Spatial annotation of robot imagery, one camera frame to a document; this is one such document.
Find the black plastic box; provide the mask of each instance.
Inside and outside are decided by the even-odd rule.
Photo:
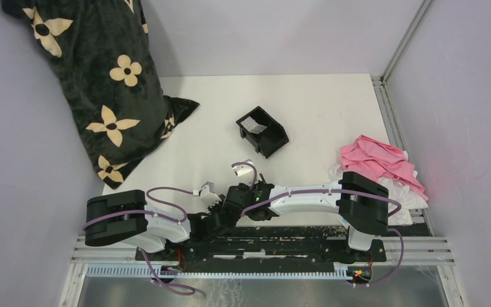
[[[251,117],[260,125],[266,126],[266,129],[259,134],[247,131],[241,123],[248,117]],[[283,126],[268,115],[261,107],[254,108],[251,112],[237,120],[236,124],[240,127],[240,136],[242,139],[246,138],[255,147],[255,151],[260,152],[267,159],[283,147],[283,145],[289,143],[289,137]]]

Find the white tabletop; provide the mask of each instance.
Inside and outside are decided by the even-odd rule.
[[[206,181],[215,183],[218,194],[226,194],[238,183],[230,164],[246,159],[253,160],[269,183],[322,184],[329,181],[327,170],[340,147],[359,135],[389,142],[368,74],[162,77],[161,84],[166,95],[193,99],[200,107],[119,188],[106,185],[103,194],[158,186],[191,191]],[[256,106],[278,121],[290,139],[269,159],[240,137],[235,123]],[[157,195],[190,213],[207,210],[198,198],[182,193]],[[336,224],[336,216],[325,213],[290,214],[264,222],[243,217],[238,222],[240,226]]]

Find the pink cloth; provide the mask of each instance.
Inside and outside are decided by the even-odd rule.
[[[413,177],[415,165],[407,162],[399,148],[359,136],[354,143],[341,148],[341,161],[345,171],[354,171],[375,182],[379,177],[397,180],[428,200],[425,187]]]

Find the white wall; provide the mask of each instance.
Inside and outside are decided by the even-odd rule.
[[[382,74],[421,0],[143,0],[161,76]]]
[[[491,1],[434,1],[388,84],[471,306],[491,306]]]
[[[56,306],[102,190],[33,30],[0,10],[0,306]]]

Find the dark green blanket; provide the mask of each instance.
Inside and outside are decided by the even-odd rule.
[[[198,103],[163,96],[140,0],[2,0],[31,26],[99,177],[117,188]]]

